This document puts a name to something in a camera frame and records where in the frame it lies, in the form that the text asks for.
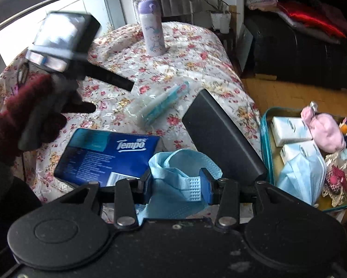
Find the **potted plant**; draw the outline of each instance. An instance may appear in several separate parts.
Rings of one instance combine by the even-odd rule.
[[[227,4],[223,0],[217,0],[217,5],[215,6],[208,2],[208,0],[205,1],[214,9],[210,10],[213,29],[221,29],[222,31],[224,31],[223,33],[229,33],[231,13],[224,9],[225,5],[229,6],[229,4]]]

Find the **blue face mask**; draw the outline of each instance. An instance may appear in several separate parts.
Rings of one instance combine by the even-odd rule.
[[[155,154],[149,160],[153,176],[153,194],[142,210],[137,208],[139,223],[144,218],[184,219],[207,208],[201,196],[199,170],[206,168],[214,179],[221,169],[205,154],[190,149]]]
[[[321,156],[298,154],[288,161],[279,175],[277,187],[314,205],[323,188],[327,167]]]

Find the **aloe plant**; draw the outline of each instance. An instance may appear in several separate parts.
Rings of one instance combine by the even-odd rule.
[[[224,2],[223,0],[217,0],[217,5],[212,5],[208,0],[205,0],[208,5],[212,6],[214,10],[212,10],[212,13],[229,13],[227,10],[224,10],[224,4],[228,5],[227,2]]]

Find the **tissue pack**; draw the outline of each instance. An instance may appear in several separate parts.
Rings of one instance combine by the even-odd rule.
[[[292,160],[299,153],[305,157],[320,156],[320,158],[322,158],[321,152],[314,140],[285,144],[280,150],[280,156],[284,164]]]
[[[140,178],[149,169],[149,159],[163,150],[158,136],[77,129],[54,176],[70,184],[98,181],[101,187],[114,186],[127,177]]]
[[[277,147],[312,139],[309,128],[301,118],[273,117],[270,126]]]

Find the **barcode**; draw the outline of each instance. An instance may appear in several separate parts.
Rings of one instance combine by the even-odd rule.
[[[108,182],[106,183],[106,186],[115,186],[119,180],[123,180],[127,177],[133,177],[133,176],[128,176],[126,174],[118,174],[117,172],[111,172],[108,178]]]

